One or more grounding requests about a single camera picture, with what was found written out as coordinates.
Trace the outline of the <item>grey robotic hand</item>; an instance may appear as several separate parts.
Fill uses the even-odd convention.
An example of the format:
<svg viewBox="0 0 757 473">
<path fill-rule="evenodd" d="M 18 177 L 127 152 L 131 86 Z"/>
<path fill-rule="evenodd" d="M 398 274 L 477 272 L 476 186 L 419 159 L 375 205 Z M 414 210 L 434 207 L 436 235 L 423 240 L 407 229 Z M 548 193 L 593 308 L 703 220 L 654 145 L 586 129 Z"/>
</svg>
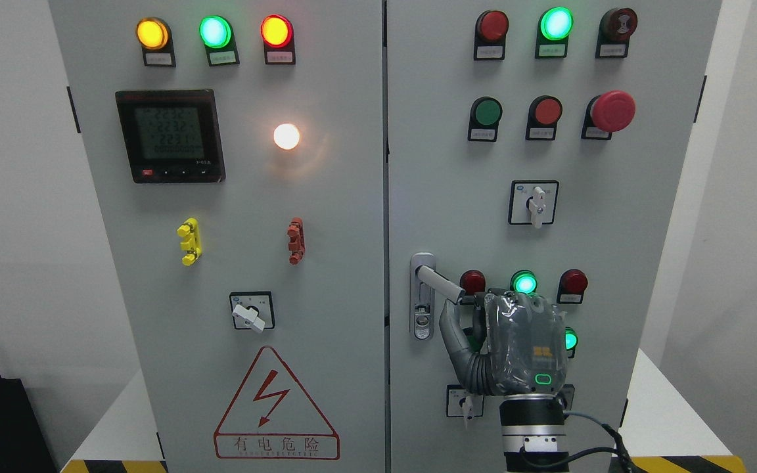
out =
<svg viewBox="0 0 757 473">
<path fill-rule="evenodd" d="M 564 311 L 537 294 L 487 293 L 487 353 L 474 352 L 447 300 L 439 327 L 460 385 L 476 395 L 556 395 L 568 354 Z"/>
</svg>

